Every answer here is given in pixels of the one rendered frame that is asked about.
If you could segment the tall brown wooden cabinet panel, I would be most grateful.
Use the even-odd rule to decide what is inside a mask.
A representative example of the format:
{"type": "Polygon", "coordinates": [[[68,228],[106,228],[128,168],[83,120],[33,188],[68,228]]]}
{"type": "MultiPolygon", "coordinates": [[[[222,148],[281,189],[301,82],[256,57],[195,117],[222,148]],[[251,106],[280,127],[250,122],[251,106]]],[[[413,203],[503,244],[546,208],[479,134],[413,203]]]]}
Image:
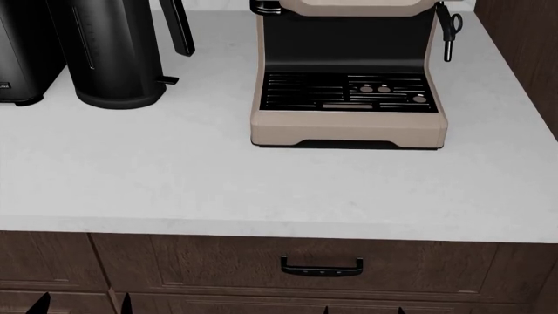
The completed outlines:
{"type": "Polygon", "coordinates": [[[476,0],[474,12],[558,140],[558,0],[476,0]]]}

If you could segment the black kettle power base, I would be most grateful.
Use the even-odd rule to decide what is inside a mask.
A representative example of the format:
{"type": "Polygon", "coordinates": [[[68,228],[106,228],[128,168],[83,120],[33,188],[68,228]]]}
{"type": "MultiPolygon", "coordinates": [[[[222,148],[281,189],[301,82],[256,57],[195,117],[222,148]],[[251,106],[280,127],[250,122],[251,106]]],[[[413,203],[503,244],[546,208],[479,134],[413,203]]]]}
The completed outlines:
{"type": "Polygon", "coordinates": [[[155,104],[166,91],[166,87],[161,87],[157,88],[154,93],[148,93],[146,96],[140,96],[132,99],[102,99],[90,96],[81,91],[76,91],[76,95],[78,96],[78,99],[90,106],[110,110],[128,110],[151,106],[152,104],[155,104]]]}

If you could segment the beige espresso machine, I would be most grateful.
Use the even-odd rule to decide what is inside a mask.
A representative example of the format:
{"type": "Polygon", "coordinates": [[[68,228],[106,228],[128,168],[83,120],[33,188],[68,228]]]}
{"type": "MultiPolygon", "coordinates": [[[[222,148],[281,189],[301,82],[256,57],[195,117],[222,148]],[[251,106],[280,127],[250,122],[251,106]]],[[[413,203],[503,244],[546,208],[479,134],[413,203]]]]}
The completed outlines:
{"type": "Polygon", "coordinates": [[[253,144],[444,146],[448,121],[428,65],[433,39],[443,39],[435,4],[444,0],[279,2],[282,15],[255,15],[258,65],[250,115],[253,144]],[[263,111],[260,101],[266,72],[422,73],[439,112],[263,111]]]}

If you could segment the brown wooden lower cabinet door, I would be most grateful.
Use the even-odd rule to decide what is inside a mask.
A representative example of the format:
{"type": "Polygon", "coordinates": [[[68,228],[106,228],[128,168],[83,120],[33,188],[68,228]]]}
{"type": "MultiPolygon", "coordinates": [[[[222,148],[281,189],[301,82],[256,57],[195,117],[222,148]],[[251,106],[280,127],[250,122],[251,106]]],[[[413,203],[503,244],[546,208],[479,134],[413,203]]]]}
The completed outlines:
{"type": "Polygon", "coordinates": [[[133,314],[532,314],[528,305],[132,293],[133,314]]]}
{"type": "MultiPolygon", "coordinates": [[[[25,314],[44,292],[0,290],[0,314],[25,314]]],[[[48,314],[117,314],[103,293],[50,292],[48,314]]]]}

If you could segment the black portafilter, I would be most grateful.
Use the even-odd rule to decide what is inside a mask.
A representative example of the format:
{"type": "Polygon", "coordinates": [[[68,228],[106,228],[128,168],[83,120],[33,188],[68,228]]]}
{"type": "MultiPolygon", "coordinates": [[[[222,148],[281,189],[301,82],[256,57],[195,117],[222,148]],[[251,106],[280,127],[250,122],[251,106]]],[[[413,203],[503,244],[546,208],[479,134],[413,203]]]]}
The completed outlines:
{"type": "Polygon", "coordinates": [[[279,0],[248,0],[251,12],[260,16],[282,15],[279,0]]]}

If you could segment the black boxy kitchen appliance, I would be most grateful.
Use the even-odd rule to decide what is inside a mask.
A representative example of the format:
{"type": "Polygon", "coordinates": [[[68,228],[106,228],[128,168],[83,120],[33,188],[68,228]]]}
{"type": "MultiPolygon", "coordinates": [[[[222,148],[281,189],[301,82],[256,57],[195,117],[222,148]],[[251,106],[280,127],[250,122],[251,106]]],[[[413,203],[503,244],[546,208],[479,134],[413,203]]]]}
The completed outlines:
{"type": "Polygon", "coordinates": [[[0,103],[31,106],[66,67],[46,0],[0,0],[0,103]]]}

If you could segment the narrow brown wooden drawer front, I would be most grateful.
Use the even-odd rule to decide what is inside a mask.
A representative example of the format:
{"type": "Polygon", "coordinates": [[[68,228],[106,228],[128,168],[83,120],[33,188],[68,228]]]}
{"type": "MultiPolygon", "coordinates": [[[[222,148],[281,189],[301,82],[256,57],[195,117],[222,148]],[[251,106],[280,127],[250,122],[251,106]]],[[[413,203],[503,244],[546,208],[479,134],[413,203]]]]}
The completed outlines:
{"type": "Polygon", "coordinates": [[[108,283],[86,233],[0,231],[0,289],[102,292],[108,283]]]}

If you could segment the black electric kettle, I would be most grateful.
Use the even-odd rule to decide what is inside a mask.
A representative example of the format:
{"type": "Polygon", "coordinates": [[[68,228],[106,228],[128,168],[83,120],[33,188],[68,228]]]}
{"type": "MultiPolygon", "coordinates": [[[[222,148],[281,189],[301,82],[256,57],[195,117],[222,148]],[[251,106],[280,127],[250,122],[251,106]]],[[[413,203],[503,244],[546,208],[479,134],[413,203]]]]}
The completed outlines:
{"type": "Polygon", "coordinates": [[[177,83],[163,74],[150,0],[47,0],[75,91],[132,99],[177,83]]]}

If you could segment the black drip tray grate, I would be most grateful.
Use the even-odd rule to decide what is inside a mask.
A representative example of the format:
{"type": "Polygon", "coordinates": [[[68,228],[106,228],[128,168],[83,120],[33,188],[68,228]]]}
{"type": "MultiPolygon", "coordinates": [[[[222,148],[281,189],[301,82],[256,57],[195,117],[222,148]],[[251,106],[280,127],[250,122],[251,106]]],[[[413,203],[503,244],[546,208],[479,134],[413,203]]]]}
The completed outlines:
{"type": "Polygon", "coordinates": [[[266,72],[260,109],[277,112],[439,112],[422,73],[266,72]]]}

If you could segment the black steam wand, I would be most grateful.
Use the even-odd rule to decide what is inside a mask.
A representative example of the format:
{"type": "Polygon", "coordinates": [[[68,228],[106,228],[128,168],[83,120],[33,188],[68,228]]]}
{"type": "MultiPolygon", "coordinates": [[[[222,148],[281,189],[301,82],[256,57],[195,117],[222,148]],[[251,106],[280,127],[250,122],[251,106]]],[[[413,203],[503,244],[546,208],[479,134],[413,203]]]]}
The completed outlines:
{"type": "Polygon", "coordinates": [[[463,28],[463,17],[458,13],[452,15],[444,2],[436,2],[435,10],[445,44],[444,61],[451,62],[453,58],[453,41],[455,41],[457,33],[463,28]]]}

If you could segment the wide brown wooden drawer front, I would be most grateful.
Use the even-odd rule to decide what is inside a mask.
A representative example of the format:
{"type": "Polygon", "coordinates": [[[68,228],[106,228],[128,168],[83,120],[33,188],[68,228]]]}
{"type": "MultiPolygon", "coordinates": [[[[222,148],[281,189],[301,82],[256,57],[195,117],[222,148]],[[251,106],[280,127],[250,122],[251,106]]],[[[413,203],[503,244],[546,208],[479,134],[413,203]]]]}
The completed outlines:
{"type": "Polygon", "coordinates": [[[532,303],[558,268],[558,244],[296,237],[94,234],[117,292],[354,300],[532,303]],[[353,267],[359,276],[293,276],[294,266],[353,267]]]}

